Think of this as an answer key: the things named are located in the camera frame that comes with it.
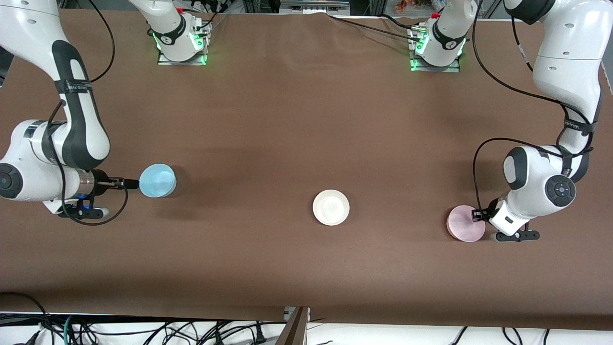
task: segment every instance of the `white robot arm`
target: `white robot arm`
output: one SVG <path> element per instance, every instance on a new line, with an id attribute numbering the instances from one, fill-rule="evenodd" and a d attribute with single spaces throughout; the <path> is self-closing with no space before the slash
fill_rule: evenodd
<path id="1" fill-rule="evenodd" d="M 433 66 L 449 66 L 466 43 L 476 13 L 474 0 L 447 0 L 441 16 L 425 22 L 428 33 L 416 53 Z"/>
<path id="2" fill-rule="evenodd" d="M 166 58 L 181 62 L 204 48 L 207 31 L 202 19 L 187 12 L 180 13 L 172 0 L 128 0 L 145 17 L 158 48 Z"/>
<path id="3" fill-rule="evenodd" d="M 62 30 L 55 0 L 0 0 L 0 45 L 45 71 L 55 82 L 65 122 L 27 120 L 11 135 L 0 160 L 0 196 L 15 201 L 40 201 L 54 214 L 63 211 L 62 178 L 51 151 L 64 166 L 64 200 L 73 204 L 116 186 L 96 170 L 110 150 L 91 82 L 83 60 Z M 109 184 L 102 187 L 102 182 Z M 92 211 L 96 218 L 105 210 Z"/>
<path id="4" fill-rule="evenodd" d="M 613 26 L 608 0 L 505 0 L 507 12 L 528 24 L 540 20 L 545 38 L 534 63 L 533 80 L 561 101 L 568 115 L 557 145 L 512 149 L 503 170 L 511 191 L 493 200 L 485 219 L 512 236 L 529 220 L 571 204 L 575 182 L 585 175 L 600 111 L 598 70 Z"/>

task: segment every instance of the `green led light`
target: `green led light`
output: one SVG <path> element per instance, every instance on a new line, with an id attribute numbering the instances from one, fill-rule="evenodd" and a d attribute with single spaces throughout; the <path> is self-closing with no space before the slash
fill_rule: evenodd
<path id="1" fill-rule="evenodd" d="M 460 44 L 460 50 L 458 50 L 458 56 L 462 54 L 462 48 L 464 48 L 465 44 L 466 44 L 466 39 L 462 40 L 462 43 Z"/>
<path id="2" fill-rule="evenodd" d="M 189 39 L 192 41 L 196 50 L 202 49 L 202 40 L 197 38 L 193 33 L 189 33 Z"/>
<path id="3" fill-rule="evenodd" d="M 153 39 L 155 40 L 155 45 L 156 45 L 156 47 L 157 47 L 157 48 L 158 48 L 158 50 L 161 52 L 161 51 L 162 51 L 162 48 L 160 48 L 160 47 L 159 47 L 159 41 L 158 41 L 158 38 L 157 38 L 157 37 L 155 37 L 155 34 L 153 35 Z"/>
<path id="4" fill-rule="evenodd" d="M 424 38 L 419 40 L 421 44 L 417 45 L 417 49 L 415 50 L 417 54 L 423 54 L 425 50 L 425 46 L 428 44 L 428 35 L 424 34 Z"/>

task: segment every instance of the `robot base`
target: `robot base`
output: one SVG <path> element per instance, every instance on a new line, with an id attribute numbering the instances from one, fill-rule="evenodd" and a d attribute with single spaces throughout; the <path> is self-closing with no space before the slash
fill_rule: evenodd
<path id="1" fill-rule="evenodd" d="M 185 61 L 172 61 L 169 60 L 162 52 L 158 53 L 158 64 L 160 65 L 172 65 L 172 66 L 205 66 L 207 64 L 208 58 L 208 45 L 211 41 L 211 29 L 213 25 L 211 23 L 207 24 L 203 31 L 206 35 L 202 38 L 202 44 L 204 48 L 197 52 L 192 58 Z"/>
<path id="2" fill-rule="evenodd" d="M 406 33 L 409 37 L 419 37 L 413 30 L 407 29 Z M 454 62 L 452 62 L 449 66 L 438 67 L 433 66 L 416 54 L 415 50 L 420 42 L 409 41 L 409 58 L 411 59 L 411 70 L 412 71 L 422 71 L 422 72 L 460 72 L 460 58 L 455 58 Z"/>

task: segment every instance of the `white plate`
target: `white plate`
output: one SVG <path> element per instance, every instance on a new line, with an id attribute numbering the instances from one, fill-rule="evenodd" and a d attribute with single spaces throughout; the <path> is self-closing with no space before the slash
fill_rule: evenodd
<path id="1" fill-rule="evenodd" d="M 313 201 L 313 214 L 324 225 L 338 225 L 349 215 L 349 200 L 338 190 L 324 190 Z"/>

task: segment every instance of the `circular button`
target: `circular button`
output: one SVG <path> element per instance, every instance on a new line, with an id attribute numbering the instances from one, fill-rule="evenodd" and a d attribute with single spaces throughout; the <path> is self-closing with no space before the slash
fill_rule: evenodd
<path id="1" fill-rule="evenodd" d="M 13 184 L 13 180 L 6 172 L 0 172 L 0 188 L 8 189 Z"/>
<path id="2" fill-rule="evenodd" d="M 570 192 L 570 186 L 566 182 L 559 182 L 555 184 L 555 194 L 561 198 L 566 198 Z"/>

